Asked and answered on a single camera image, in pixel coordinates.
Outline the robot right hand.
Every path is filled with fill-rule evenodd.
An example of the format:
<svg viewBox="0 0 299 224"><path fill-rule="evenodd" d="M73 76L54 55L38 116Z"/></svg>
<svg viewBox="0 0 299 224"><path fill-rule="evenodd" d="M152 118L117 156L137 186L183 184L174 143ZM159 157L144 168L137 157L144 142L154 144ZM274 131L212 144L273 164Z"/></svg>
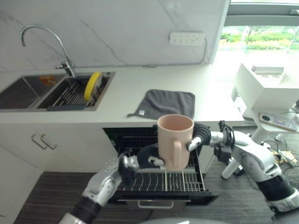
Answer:
<svg viewBox="0 0 299 224"><path fill-rule="evenodd" d="M161 126L154 125L158 133L158 151L173 146L181 146L182 150L191 152L203 145L209 145L211 140L211 131L209 127L195 123L189 127L180 126Z"/></svg>

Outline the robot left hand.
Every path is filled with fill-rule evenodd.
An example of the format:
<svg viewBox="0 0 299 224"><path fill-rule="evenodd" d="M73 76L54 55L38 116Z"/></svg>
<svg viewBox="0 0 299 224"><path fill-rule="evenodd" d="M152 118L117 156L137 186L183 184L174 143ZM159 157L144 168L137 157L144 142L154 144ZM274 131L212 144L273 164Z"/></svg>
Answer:
<svg viewBox="0 0 299 224"><path fill-rule="evenodd" d="M161 168L164 160L158 152L158 143L143 147L137 154L139 168Z"/></svg>

